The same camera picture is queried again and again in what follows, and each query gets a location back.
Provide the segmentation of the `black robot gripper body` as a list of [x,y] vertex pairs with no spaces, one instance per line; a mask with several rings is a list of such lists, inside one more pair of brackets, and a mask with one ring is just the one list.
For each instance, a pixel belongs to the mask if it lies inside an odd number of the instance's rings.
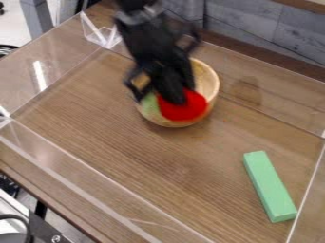
[[196,25],[184,22],[176,28],[160,6],[122,6],[114,21],[137,62],[132,72],[141,67],[150,75],[153,63],[180,65],[180,54],[189,57],[201,42]]

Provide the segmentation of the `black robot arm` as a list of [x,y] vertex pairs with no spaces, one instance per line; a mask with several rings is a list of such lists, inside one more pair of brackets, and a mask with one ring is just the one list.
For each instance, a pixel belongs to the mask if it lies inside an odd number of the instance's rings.
[[154,90],[170,103],[184,105],[186,90],[196,89],[189,58],[201,42],[196,26],[170,26],[162,0],[116,1],[114,22],[136,61],[125,84],[138,102]]

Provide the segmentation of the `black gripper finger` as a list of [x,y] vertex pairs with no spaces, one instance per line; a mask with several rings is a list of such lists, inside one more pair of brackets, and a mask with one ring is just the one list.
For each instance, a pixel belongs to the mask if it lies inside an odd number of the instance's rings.
[[185,53],[180,54],[180,68],[184,76],[184,84],[189,90],[196,89],[196,81],[193,76],[192,63]]
[[182,105],[186,102],[185,75],[178,65],[153,63],[150,65],[150,79],[154,88],[170,103]]

